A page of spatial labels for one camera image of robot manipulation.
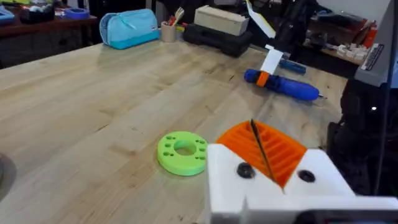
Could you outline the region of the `white orange left gripper left finger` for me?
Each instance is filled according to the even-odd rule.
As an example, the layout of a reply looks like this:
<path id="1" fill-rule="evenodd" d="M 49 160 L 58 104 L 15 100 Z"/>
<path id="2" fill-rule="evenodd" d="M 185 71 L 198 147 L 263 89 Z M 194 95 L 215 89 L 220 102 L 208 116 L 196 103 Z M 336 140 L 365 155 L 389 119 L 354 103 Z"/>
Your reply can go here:
<path id="1" fill-rule="evenodd" d="M 281 188 L 267 176 L 251 122 L 225 132 L 207 149 L 208 209 L 211 215 L 277 215 Z"/>

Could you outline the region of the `white orange left gripper right finger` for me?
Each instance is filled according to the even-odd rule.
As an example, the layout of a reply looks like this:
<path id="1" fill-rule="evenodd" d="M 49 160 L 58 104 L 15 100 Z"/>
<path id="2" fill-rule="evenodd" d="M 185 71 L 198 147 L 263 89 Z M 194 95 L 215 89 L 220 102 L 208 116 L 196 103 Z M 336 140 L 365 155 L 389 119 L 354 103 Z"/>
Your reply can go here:
<path id="1" fill-rule="evenodd" d="M 251 131 L 261 158 L 261 170 L 283 193 L 355 195 L 321 149 L 307 149 L 288 135 L 253 119 Z"/>

